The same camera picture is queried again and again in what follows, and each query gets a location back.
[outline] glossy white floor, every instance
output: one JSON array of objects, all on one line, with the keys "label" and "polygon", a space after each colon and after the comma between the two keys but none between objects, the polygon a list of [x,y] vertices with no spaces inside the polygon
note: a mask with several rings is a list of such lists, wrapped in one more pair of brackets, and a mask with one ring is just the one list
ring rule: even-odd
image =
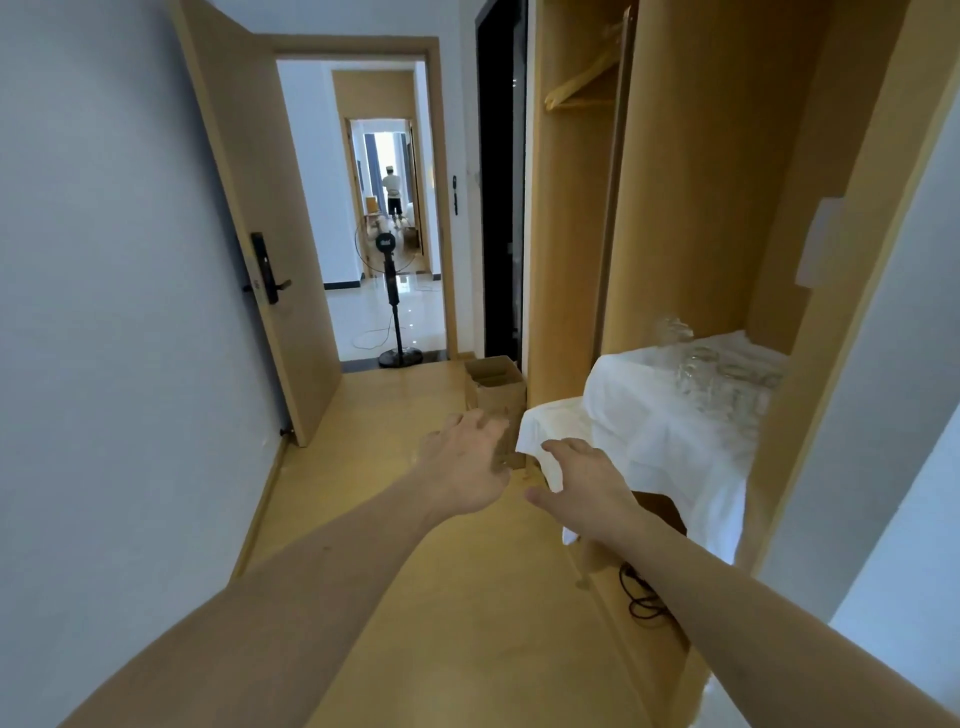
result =
[{"label": "glossy white floor", "polygon": [[[444,292],[426,273],[396,277],[400,294],[400,336],[404,347],[422,352],[446,349]],[[393,313],[382,276],[359,288],[326,292],[341,361],[369,359],[396,348]]]}]

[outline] cardboard box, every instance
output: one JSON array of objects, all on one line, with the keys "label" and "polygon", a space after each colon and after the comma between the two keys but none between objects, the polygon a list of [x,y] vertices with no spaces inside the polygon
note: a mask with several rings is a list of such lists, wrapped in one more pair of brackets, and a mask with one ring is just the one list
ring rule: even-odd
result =
[{"label": "cardboard box", "polygon": [[488,415],[506,417],[510,426],[497,446],[514,470],[522,468],[526,459],[516,451],[520,420],[527,409],[527,383],[509,356],[491,356],[464,362],[467,369],[467,409],[479,407]]}]

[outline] person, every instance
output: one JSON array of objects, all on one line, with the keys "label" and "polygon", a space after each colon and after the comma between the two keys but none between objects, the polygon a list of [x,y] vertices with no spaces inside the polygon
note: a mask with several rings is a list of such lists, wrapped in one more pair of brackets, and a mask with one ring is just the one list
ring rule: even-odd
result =
[{"label": "person", "polygon": [[394,174],[393,167],[387,167],[387,176],[383,178],[383,186],[387,190],[387,214],[402,215],[403,203],[400,200],[402,185],[400,177]]},{"label": "person", "polygon": [[[480,410],[450,416],[408,473],[230,584],[63,728],[300,728],[420,540],[500,497],[510,473],[493,453],[505,429]],[[583,440],[543,448],[564,489],[531,488],[527,499],[643,574],[755,728],[960,726],[883,663],[640,508],[601,450]]]}]

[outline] white shirt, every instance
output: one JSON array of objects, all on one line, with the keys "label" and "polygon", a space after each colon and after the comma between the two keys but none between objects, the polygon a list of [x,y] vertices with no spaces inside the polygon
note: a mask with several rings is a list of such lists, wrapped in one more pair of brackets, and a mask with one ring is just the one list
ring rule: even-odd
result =
[{"label": "white shirt", "polygon": [[387,197],[400,199],[400,177],[387,175],[383,178],[383,186],[387,188]]}]

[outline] wooden floor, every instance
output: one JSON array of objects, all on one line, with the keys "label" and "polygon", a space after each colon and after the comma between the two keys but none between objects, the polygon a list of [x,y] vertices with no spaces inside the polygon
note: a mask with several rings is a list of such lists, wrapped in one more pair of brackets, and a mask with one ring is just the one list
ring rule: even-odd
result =
[{"label": "wooden floor", "polygon": [[[287,450],[252,561],[402,473],[420,436],[464,409],[463,377],[459,362],[345,375],[313,444]],[[525,484],[515,472],[493,507],[420,545],[311,726],[648,726],[559,527],[522,500]]]}]

